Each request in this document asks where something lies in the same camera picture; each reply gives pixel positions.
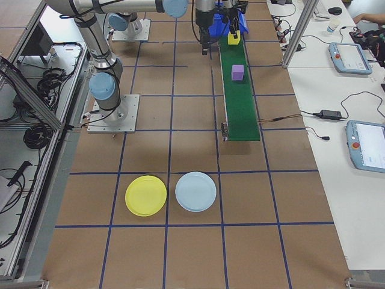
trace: purple cube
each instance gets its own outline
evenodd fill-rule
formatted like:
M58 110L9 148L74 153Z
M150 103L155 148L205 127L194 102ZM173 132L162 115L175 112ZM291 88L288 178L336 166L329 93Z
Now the purple cube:
M232 81L242 81L243 74L245 73L243 64L233 64L231 69L231 80Z

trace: light blue plate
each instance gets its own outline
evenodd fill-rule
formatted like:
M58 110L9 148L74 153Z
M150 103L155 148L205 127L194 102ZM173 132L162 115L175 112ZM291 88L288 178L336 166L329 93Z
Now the light blue plate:
M202 212L215 201L217 188L214 181L201 172L191 172L178 180L175 188L176 199L190 212Z

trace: paper cup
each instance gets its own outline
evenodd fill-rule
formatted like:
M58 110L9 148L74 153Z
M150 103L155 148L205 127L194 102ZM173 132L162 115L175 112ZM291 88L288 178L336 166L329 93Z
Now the paper cup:
M327 27L326 31L333 33L337 29L338 25L340 24L340 20L333 18L329 21L329 26Z

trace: computer mouse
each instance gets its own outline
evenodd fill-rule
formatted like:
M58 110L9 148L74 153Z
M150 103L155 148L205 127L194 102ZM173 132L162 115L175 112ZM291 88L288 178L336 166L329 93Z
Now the computer mouse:
M339 7L332 7L327 10L332 15L340 15L342 13L342 9Z

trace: blue bin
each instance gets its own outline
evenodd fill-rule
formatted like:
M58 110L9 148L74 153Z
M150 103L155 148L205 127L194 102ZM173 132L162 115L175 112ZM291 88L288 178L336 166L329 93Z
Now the blue bin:
M229 33L229 24L222 22L222 15L214 14L214 24L209 27L210 36L218 38L222 36L223 28L226 26L223 35L226 36ZM241 34L244 32L248 33L248 27L244 14L239 12L239 30Z

